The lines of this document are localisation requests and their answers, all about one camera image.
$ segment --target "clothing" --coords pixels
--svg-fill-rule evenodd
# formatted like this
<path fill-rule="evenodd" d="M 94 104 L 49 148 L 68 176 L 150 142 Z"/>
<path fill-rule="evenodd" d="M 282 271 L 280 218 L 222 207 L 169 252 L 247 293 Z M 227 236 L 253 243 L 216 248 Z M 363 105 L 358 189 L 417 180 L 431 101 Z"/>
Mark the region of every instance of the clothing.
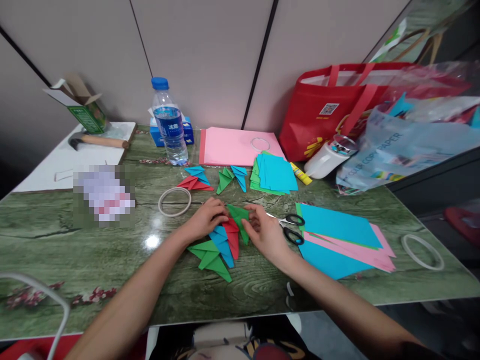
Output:
<path fill-rule="evenodd" d="M 225 334 L 231 334 L 222 327 L 224 324 L 162 326 L 150 360 L 321 360 L 308 350 L 286 315 L 249 318 L 244 327 L 241 321 L 230 323 L 239 325 L 241 329 L 238 336 L 229 336 L 230 341 L 222 338 Z M 217 335 L 215 344 L 211 336 L 205 336 L 205 328 L 208 328 L 210 335 Z M 444 360 L 430 349 L 410 342 L 402 345 L 399 357 L 399 360 L 407 359 Z"/>

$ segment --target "bottle cap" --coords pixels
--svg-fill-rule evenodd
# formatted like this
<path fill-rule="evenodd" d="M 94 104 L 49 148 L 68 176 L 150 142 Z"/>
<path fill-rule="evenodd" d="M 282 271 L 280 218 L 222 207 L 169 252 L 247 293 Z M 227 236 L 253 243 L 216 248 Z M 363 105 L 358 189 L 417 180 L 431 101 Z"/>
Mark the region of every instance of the bottle cap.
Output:
<path fill-rule="evenodd" d="M 333 139 L 330 140 L 328 146 L 334 152 L 344 156 L 352 156 L 359 150 L 355 141 L 340 134 L 333 135 Z"/>
<path fill-rule="evenodd" d="M 164 77 L 152 77 L 151 85 L 155 90 L 168 90 L 170 88 L 169 81 Z"/>

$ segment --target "red origami paper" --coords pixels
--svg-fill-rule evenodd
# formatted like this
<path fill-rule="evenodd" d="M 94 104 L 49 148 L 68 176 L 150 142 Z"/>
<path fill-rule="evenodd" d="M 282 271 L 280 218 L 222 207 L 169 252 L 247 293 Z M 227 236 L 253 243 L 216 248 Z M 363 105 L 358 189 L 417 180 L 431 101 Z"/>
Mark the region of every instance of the red origami paper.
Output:
<path fill-rule="evenodd" d="M 204 184 L 199 181 L 199 178 L 196 176 L 189 176 L 181 183 L 179 183 L 177 188 L 185 188 L 188 190 L 204 190 L 204 191 L 214 191 L 214 188 Z"/>
<path fill-rule="evenodd" d="M 235 260 L 239 259 L 239 227 L 231 217 L 228 221 L 222 223 L 228 237 L 228 245 L 230 246 L 231 255 Z"/>

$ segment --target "black scissors handle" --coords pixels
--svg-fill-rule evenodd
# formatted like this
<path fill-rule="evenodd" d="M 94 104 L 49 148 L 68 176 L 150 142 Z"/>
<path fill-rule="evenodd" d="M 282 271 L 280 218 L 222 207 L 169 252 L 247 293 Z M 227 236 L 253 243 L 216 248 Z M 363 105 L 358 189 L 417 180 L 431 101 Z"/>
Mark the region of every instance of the black scissors handle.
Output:
<path fill-rule="evenodd" d="M 287 214 L 285 216 L 285 220 L 287 220 L 289 223 L 292 223 L 298 226 L 305 225 L 304 218 L 294 213 Z"/>
<path fill-rule="evenodd" d="M 305 242 L 305 239 L 302 235 L 300 235 L 298 232 L 293 231 L 292 229 L 286 226 L 282 226 L 282 228 L 283 228 L 283 234 L 285 235 L 288 241 L 294 243 L 297 246 L 303 245 L 303 243 Z"/>

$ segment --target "red tote bag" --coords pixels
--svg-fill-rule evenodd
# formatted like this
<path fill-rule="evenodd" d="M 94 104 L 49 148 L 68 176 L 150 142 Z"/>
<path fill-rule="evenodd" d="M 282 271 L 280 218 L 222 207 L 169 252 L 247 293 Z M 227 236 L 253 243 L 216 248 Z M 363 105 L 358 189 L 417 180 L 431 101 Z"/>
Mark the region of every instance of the red tote bag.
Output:
<path fill-rule="evenodd" d="M 296 81 L 279 137 L 288 161 L 308 160 L 335 134 L 358 138 L 390 79 L 407 66 L 412 64 L 342 64 L 305 72 Z M 373 83 L 360 85 L 366 79 Z"/>

